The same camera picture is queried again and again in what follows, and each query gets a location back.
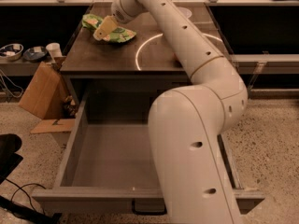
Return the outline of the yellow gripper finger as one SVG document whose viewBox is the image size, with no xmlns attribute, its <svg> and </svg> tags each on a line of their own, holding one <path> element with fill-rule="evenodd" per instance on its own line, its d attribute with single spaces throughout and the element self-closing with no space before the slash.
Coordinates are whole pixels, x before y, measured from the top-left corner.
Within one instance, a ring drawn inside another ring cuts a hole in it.
<svg viewBox="0 0 299 224">
<path fill-rule="evenodd" d="M 118 28 L 118 22 L 115 19 L 114 16 L 106 16 L 102 20 L 99 27 L 94 31 L 93 37 L 100 41 L 110 33 L 112 33 L 114 30 Z"/>
</svg>

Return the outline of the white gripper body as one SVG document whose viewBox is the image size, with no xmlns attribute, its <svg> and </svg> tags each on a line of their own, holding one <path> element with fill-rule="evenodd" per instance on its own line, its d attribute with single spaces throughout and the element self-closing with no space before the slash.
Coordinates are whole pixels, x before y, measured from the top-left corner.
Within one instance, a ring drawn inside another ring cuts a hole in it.
<svg viewBox="0 0 299 224">
<path fill-rule="evenodd" d="M 117 22 L 126 24 L 147 10 L 137 0 L 114 0 L 111 13 Z"/>
</svg>

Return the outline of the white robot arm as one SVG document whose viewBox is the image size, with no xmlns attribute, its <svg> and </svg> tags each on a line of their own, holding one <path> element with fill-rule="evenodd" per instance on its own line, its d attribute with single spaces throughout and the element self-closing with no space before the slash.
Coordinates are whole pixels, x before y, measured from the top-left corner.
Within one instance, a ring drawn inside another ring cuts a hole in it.
<svg viewBox="0 0 299 224">
<path fill-rule="evenodd" d="M 218 137 L 244 114 L 247 88 L 232 63 L 172 0 L 115 0 L 94 38 L 104 38 L 145 11 L 191 81 L 161 94 L 149 111 L 149 140 L 169 219 L 243 224 Z"/>
</svg>

